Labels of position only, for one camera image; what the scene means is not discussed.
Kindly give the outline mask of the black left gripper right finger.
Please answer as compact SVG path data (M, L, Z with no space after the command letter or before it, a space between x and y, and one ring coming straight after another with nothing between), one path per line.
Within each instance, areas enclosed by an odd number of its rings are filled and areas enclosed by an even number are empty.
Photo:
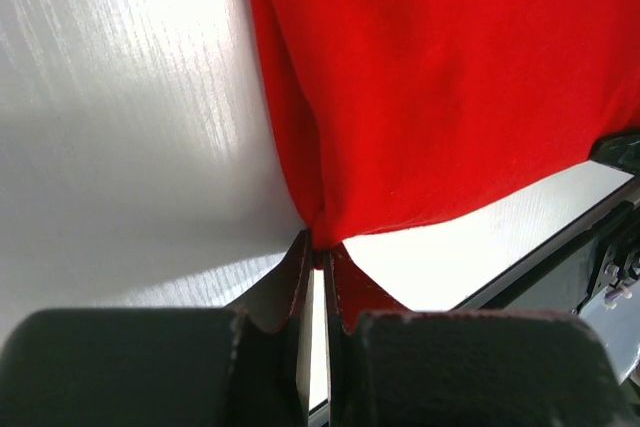
M403 307L344 248L322 257L333 426L631 426L604 346L549 311Z

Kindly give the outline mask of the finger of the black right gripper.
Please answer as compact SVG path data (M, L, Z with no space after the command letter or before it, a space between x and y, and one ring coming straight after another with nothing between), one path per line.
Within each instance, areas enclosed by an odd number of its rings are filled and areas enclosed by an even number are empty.
M589 159L622 172L639 172L639 131L624 131L597 140L590 151Z

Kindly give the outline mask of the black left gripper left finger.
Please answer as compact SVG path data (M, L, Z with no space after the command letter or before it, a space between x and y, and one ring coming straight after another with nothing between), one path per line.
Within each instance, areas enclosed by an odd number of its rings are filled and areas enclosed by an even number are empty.
M312 248L226 307L36 312L1 352L5 426L304 426Z

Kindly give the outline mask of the red t shirt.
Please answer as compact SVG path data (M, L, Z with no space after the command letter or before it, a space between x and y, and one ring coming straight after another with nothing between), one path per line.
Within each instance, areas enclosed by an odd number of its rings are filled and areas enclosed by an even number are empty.
M319 250L445 222L639 124L639 0L250 0Z

